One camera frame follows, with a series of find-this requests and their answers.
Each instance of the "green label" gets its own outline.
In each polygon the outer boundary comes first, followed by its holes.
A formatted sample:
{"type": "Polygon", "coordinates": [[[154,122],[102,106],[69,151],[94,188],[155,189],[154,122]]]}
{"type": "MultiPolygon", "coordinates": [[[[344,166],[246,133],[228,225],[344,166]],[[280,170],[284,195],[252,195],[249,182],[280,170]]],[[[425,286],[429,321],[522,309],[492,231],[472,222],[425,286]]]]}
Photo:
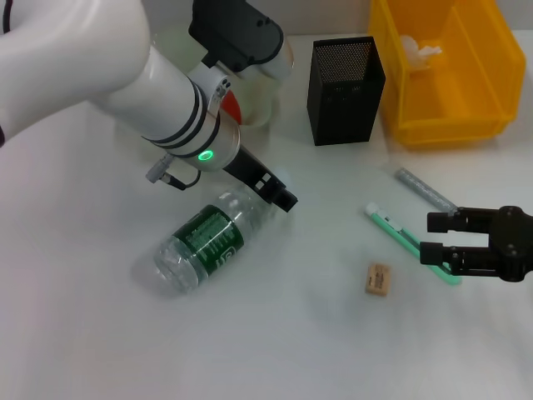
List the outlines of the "green label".
{"type": "Polygon", "coordinates": [[[197,256],[207,275],[214,273],[244,246],[244,239],[235,223],[215,206],[201,210],[174,233],[174,237],[197,256]]]}

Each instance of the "transparent container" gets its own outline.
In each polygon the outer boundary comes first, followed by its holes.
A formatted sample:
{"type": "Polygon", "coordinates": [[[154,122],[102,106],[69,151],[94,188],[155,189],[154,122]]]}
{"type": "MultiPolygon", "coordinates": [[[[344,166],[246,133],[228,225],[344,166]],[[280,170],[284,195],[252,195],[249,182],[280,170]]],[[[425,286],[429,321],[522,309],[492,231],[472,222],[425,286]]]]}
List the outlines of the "transparent container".
{"type": "Polygon", "coordinates": [[[180,293],[205,282],[272,219],[276,208],[241,185],[225,191],[161,244],[157,268],[180,293]]]}

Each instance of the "black mesh pen holder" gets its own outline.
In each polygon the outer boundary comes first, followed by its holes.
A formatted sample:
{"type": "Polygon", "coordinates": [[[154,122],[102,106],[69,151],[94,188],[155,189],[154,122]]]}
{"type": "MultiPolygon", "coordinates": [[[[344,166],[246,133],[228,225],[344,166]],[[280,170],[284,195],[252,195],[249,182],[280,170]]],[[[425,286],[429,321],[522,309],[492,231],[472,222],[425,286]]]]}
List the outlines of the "black mesh pen holder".
{"type": "Polygon", "coordinates": [[[315,145],[368,142],[384,85],[373,37],[314,42],[307,111],[315,145]]]}

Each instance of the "water bottle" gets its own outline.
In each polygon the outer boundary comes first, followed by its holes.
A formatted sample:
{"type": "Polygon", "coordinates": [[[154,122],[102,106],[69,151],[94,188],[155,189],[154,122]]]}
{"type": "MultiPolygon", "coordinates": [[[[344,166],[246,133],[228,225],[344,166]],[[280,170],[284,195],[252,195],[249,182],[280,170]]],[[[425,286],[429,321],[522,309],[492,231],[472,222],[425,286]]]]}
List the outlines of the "water bottle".
{"type": "Polygon", "coordinates": [[[162,275],[189,293],[243,248],[276,207],[249,187],[229,189],[169,237],[154,256],[162,275]]]}

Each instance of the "black band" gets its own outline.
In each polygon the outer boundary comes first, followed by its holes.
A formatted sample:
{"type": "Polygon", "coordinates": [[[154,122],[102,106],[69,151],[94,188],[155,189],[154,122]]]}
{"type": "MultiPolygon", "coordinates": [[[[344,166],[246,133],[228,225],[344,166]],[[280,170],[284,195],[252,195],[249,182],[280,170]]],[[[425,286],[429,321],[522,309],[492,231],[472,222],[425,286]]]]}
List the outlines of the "black band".
{"type": "Polygon", "coordinates": [[[0,127],[0,147],[6,142],[6,137],[3,134],[2,127],[0,127]]]}
{"type": "Polygon", "coordinates": [[[13,6],[13,0],[6,0],[6,5],[3,7],[3,32],[8,33],[11,31],[11,8],[13,6]]]}
{"type": "Polygon", "coordinates": [[[169,143],[169,142],[172,142],[173,140],[178,139],[183,133],[185,133],[186,131],[189,130],[189,128],[191,127],[192,123],[194,123],[194,120],[197,119],[198,106],[200,104],[200,102],[198,100],[198,92],[200,91],[200,88],[193,81],[191,81],[191,80],[189,80],[189,81],[191,82],[192,91],[194,92],[194,107],[192,108],[191,116],[189,117],[189,119],[187,120],[185,125],[183,125],[182,129],[180,129],[179,131],[174,133],[172,136],[165,137],[164,139],[161,139],[161,140],[150,140],[150,139],[148,139],[153,144],[158,145],[158,143],[169,143]]]}
{"type": "Polygon", "coordinates": [[[198,154],[201,154],[204,150],[206,150],[209,146],[211,146],[211,143],[215,140],[218,134],[218,129],[220,128],[220,113],[217,116],[217,122],[215,123],[215,127],[213,128],[213,133],[207,139],[206,144],[204,144],[202,147],[200,147],[195,152],[190,152],[188,154],[185,154],[184,156],[177,156],[176,154],[172,154],[172,156],[175,156],[176,158],[192,158],[197,156],[198,154]]]}
{"type": "Polygon", "coordinates": [[[165,150],[169,150],[171,148],[180,148],[181,146],[186,145],[187,143],[189,143],[192,139],[196,137],[196,135],[202,129],[203,123],[206,121],[206,115],[207,115],[206,95],[203,93],[203,91],[199,87],[197,87],[197,89],[198,89],[198,92],[200,93],[200,96],[202,96],[202,115],[200,116],[200,119],[198,120],[198,124],[196,125],[194,130],[189,135],[187,135],[187,137],[185,137],[183,140],[181,140],[178,143],[169,144],[168,146],[159,146],[159,144],[152,142],[153,144],[155,144],[156,146],[160,148],[164,148],[165,150]]]}

